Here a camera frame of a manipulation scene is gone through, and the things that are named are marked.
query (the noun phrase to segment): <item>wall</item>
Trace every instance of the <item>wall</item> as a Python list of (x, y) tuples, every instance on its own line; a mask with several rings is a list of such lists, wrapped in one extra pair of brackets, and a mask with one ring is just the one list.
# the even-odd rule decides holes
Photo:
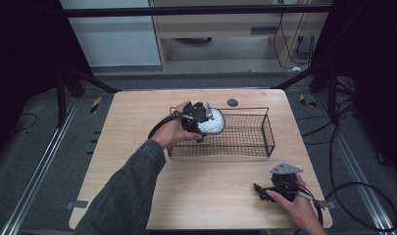
[[(61, 0), (64, 9), (149, 7), (147, 0)], [(151, 17), (70, 19), (91, 67), (159, 66)]]

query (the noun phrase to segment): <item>gray carpet floor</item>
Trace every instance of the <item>gray carpet floor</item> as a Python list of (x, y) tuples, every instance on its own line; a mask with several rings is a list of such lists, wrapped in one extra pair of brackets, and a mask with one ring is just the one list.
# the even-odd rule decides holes
[[(131, 76), (109, 78), (109, 84), (124, 90), (165, 89), (165, 88), (228, 88), (228, 87), (269, 87), (287, 78), (268, 73), (224, 73), (208, 76)], [(83, 177), (90, 163), (95, 142), (99, 137), (113, 94), (84, 84), (86, 92), (78, 98), (74, 118), (67, 130), (55, 159), (45, 175), (42, 185), (26, 215), (22, 231), (31, 230), (71, 232), (68, 222), (71, 210), (66, 209), (67, 202), (76, 199)], [(311, 95), (304, 83), (290, 88), (286, 94), (297, 119), (301, 133), (308, 133), (326, 123), (320, 107), (302, 105), (299, 94), (304, 93), (311, 102), (319, 103), (325, 94)], [(91, 114), (92, 103), (96, 97), (102, 97), (96, 114)], [(338, 100), (346, 99), (339, 95)], [(11, 137), (0, 152), (0, 229), (12, 213), (28, 181), (33, 175), (57, 121), (56, 91), (50, 90), (31, 98), (24, 107), (24, 114), (18, 121)], [(379, 164), (373, 143), (361, 124), (361, 117), (355, 111), (340, 120), (340, 134), (349, 144), (361, 169), (369, 182), (383, 191), (397, 208), (397, 171), (389, 164)], [(325, 194), (331, 191), (329, 177), (329, 144), (319, 144), (328, 140), (331, 129), (304, 137), (306, 147), (314, 169)], [(341, 157), (337, 144), (333, 148), (333, 171), (335, 184), (353, 181), (347, 164)], [(372, 218), (363, 203), (356, 187), (343, 189), (338, 193), (344, 205), (357, 217), (373, 225)], [(392, 219), (391, 208), (383, 203)], [(327, 229), (328, 234), (379, 234), (353, 220), (341, 207), (331, 210), (333, 225)], [(259, 234), (259, 231), (171, 231), (154, 232), (154, 234)], [(273, 231), (273, 234), (289, 234), (287, 230)]]

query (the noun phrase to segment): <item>dark gray sleeve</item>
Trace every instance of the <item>dark gray sleeve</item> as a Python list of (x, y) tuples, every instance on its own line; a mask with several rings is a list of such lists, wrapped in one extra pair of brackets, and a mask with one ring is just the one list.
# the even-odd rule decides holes
[(147, 140), (94, 198), (74, 234), (144, 234), (165, 162), (159, 143)]

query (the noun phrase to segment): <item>wooden table top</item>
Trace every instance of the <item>wooden table top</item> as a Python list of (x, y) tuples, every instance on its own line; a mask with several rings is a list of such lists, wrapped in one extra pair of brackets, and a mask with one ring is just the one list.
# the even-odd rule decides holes
[[(275, 148), (267, 157), (207, 156), (170, 158), (158, 177), (148, 229), (278, 229), (294, 228), (276, 203), (261, 201), (253, 183), (272, 187), (269, 170), (280, 163), (303, 168), (306, 186), (317, 199), (323, 192), (282, 90), (154, 90), (115, 95), (78, 195), (90, 203), (108, 179), (147, 139), (149, 131), (183, 101), (210, 102), (213, 108), (269, 107)], [(74, 208), (70, 228), (86, 209)], [(323, 211), (324, 227), (332, 219)]]

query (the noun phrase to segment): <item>desk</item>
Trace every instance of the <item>desk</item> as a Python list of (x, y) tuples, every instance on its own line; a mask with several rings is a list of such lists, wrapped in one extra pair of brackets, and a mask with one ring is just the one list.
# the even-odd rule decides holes
[[(270, 5), (273, 0), (149, 0), (151, 7)], [(296, 0), (297, 4), (323, 4), (332, 0)], [(327, 13), (283, 14), (282, 29), (274, 43), (280, 63), (287, 67), (297, 46), (298, 36), (320, 35)], [(231, 14), (153, 17), (163, 69), (166, 68), (171, 38), (262, 36), (253, 28), (266, 28), (263, 36), (273, 36), (280, 14)]]
[[(260, 201), (253, 183), (270, 187), (269, 169), (285, 162), (302, 167), (302, 176), (314, 196), (323, 199), (308, 153), (286, 95), (282, 90), (167, 90), (117, 93), (106, 118), (88, 172), (79, 192), (90, 203), (146, 140), (149, 131), (169, 113), (169, 107), (189, 100), (211, 102), (214, 108), (269, 107), (275, 148), (270, 158), (231, 156), (189, 159), (167, 157), (158, 177), (148, 229), (276, 229), (295, 225), (279, 205)], [(86, 209), (75, 208), (70, 228), (75, 228)], [(324, 226), (332, 223), (323, 212)]]

